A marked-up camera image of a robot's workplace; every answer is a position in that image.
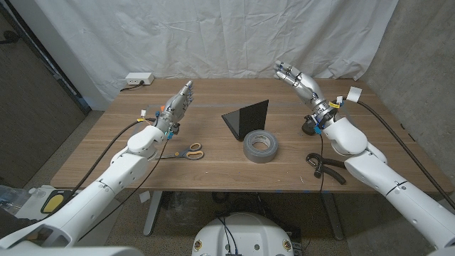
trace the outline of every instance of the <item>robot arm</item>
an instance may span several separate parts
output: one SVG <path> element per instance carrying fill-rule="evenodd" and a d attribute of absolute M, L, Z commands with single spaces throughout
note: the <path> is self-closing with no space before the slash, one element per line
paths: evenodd
<path fill-rule="evenodd" d="M 154 126 L 129 139 L 100 177 L 49 218 L 1 239 L 0 249 L 29 244 L 36 236 L 32 241 L 41 247 L 72 247 L 123 188 L 144 176 L 148 160 L 156 157 L 155 145 L 178 132 L 178 121 L 192 101 L 192 84 L 188 82 L 168 101 Z"/>
<path fill-rule="evenodd" d="M 386 197 L 436 249 L 455 243 L 455 215 L 391 169 L 384 154 L 345 117 L 338 119 L 336 112 L 325 104 L 312 78 L 280 61 L 275 63 L 274 69 L 275 78 L 292 85 L 305 105 L 313 110 L 315 127 L 322 129 L 333 149 L 341 155 L 352 156 L 345 161 L 350 174 Z M 317 95 L 310 99 L 309 90 Z"/>

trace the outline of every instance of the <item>gray duct tape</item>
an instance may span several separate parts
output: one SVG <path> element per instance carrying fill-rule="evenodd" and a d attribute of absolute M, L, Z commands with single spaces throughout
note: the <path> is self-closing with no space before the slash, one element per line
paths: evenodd
<path fill-rule="evenodd" d="M 256 149 L 253 144 L 262 142 L 268 146 L 265 150 Z M 255 130 L 243 139 L 243 153 L 250 160 L 258 164 L 270 162 L 278 150 L 277 138 L 270 132 Z"/>

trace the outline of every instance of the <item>white curtain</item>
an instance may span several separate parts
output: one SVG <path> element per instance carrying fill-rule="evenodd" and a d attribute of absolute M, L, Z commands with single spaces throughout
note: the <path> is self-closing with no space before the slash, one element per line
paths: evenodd
<path fill-rule="evenodd" d="M 271 78 L 275 60 L 316 78 L 368 68 L 398 0 L 36 0 L 112 101 L 129 72 Z"/>

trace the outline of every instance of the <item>robot finger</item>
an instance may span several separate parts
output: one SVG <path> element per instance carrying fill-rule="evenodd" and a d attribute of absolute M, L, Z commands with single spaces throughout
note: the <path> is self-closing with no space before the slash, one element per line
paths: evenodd
<path fill-rule="evenodd" d="M 296 81 L 294 79 L 288 77 L 286 74 L 282 73 L 281 71 L 277 71 L 276 75 L 277 75 L 278 79 L 283 80 L 288 85 L 295 86 L 294 84 L 296 83 Z"/>

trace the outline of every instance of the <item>power strip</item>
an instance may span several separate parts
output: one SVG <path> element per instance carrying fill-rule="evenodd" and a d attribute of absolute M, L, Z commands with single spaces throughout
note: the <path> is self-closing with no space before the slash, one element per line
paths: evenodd
<path fill-rule="evenodd" d="M 138 85 L 141 81 L 144 81 L 144 85 L 151 85 L 155 77 L 151 73 L 130 73 L 125 79 L 128 85 Z"/>

